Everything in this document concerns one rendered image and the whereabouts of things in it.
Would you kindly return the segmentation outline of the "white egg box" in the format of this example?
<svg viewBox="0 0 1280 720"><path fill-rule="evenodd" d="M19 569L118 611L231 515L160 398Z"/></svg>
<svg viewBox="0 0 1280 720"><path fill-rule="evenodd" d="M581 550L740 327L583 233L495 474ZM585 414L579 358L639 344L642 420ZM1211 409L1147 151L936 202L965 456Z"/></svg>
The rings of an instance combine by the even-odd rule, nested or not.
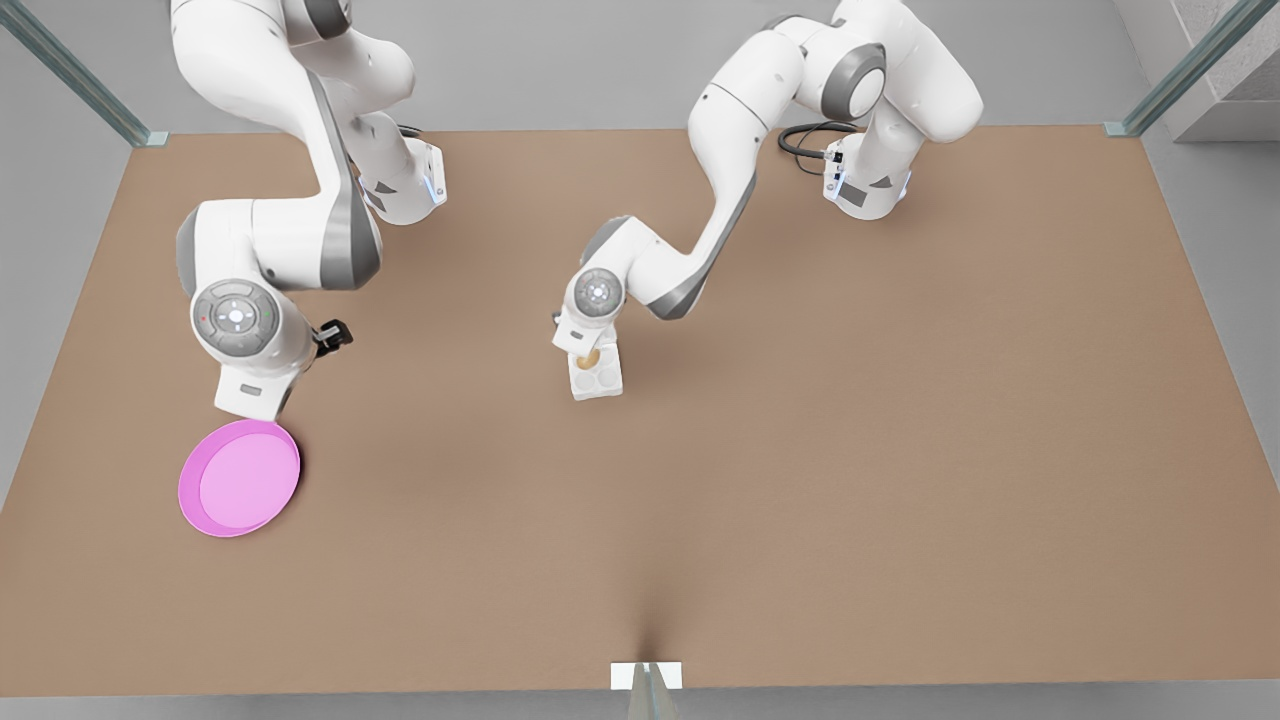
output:
<svg viewBox="0 0 1280 720"><path fill-rule="evenodd" d="M575 360L579 356L568 356L570 388L573 398L577 401L604 398L623 392L623 377L617 343L604 343L598 348L602 350L600 361L589 370L577 368Z"/></svg>

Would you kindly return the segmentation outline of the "pink round plate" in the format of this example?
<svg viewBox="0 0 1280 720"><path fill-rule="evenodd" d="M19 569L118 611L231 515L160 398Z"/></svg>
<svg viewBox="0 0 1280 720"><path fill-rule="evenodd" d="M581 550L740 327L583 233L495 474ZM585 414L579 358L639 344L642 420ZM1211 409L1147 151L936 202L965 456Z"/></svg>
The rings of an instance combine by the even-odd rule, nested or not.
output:
<svg viewBox="0 0 1280 720"><path fill-rule="evenodd" d="M186 520L206 536L248 534L274 519L300 483L300 450L274 421L242 419L206 436L178 482Z"/></svg>

